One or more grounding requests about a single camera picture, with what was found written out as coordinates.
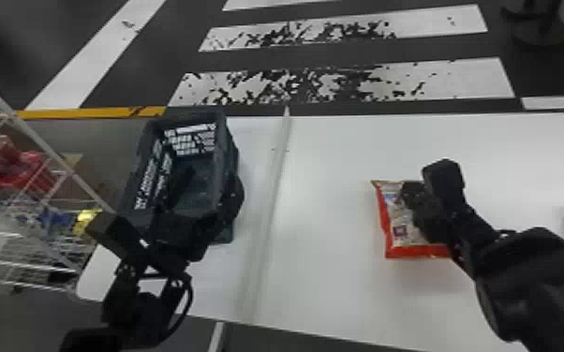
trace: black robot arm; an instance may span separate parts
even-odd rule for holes
[[[171,184],[187,184],[192,170]],[[216,210],[196,215],[178,215],[171,211],[183,189],[170,187],[164,200],[153,210],[137,212],[128,218],[100,213],[86,232],[116,254],[120,265],[102,302],[104,327],[70,331],[61,345],[62,352],[103,351],[153,348],[169,338],[182,324],[194,298],[186,268],[203,258],[216,236],[230,226],[245,199],[240,179],[231,175]],[[145,241],[129,220],[150,223],[154,239]],[[156,296],[141,292],[140,282],[165,279]],[[182,313],[173,319],[186,297]]]
[[[492,330],[531,352],[564,351],[564,240],[543,227],[496,231],[470,207],[459,165],[423,168],[423,183],[405,183],[401,199],[430,242],[447,243],[474,281]]]

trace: snack package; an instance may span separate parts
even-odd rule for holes
[[[450,257],[448,247],[429,243],[413,225],[413,213],[398,196],[404,182],[374,180],[380,225],[385,232],[385,257]]]

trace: black cable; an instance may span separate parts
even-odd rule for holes
[[[190,310],[190,306],[192,305],[192,301],[195,298],[195,292],[192,289],[190,282],[186,282],[184,283],[184,285],[186,286],[186,295],[188,296],[186,300],[186,306],[184,306],[184,311],[181,315],[179,315],[177,320],[175,320],[175,323],[172,324],[172,326],[167,330],[166,335],[162,339],[162,342],[168,340],[168,338],[171,337],[171,335],[173,335],[177,331],[177,329],[179,329],[182,323],[184,323],[186,315],[188,315],[188,311]]]

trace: dark floor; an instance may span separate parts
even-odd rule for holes
[[[30,0],[21,7],[0,0],[0,92],[15,109],[24,108],[65,66],[124,0]],[[141,29],[97,84],[83,107],[166,105],[186,72],[259,70],[272,67],[350,66],[464,58],[501,58],[517,98],[564,95],[564,47],[533,51],[517,45],[512,22],[498,0],[341,0],[286,7],[221,11],[225,0],[167,1]],[[478,3],[487,33],[374,40],[270,48],[257,51],[199,52],[216,26],[353,15],[398,9]],[[377,112],[480,112],[521,110],[518,99],[346,102],[302,104],[297,114]],[[232,115],[235,107],[229,109]],[[270,106],[250,106],[270,114]]]
[[[99,315],[98,303],[77,301],[59,293],[24,291],[11,297],[0,296],[0,352],[58,351],[69,330],[95,327]],[[152,350],[207,351],[214,325],[212,320],[188,318],[168,341]],[[405,351],[241,325],[231,325],[227,332],[226,352]]]

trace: wire shelf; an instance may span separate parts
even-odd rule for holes
[[[84,227],[113,209],[1,97],[0,140],[14,155],[0,165],[0,284],[71,290],[96,247]]]

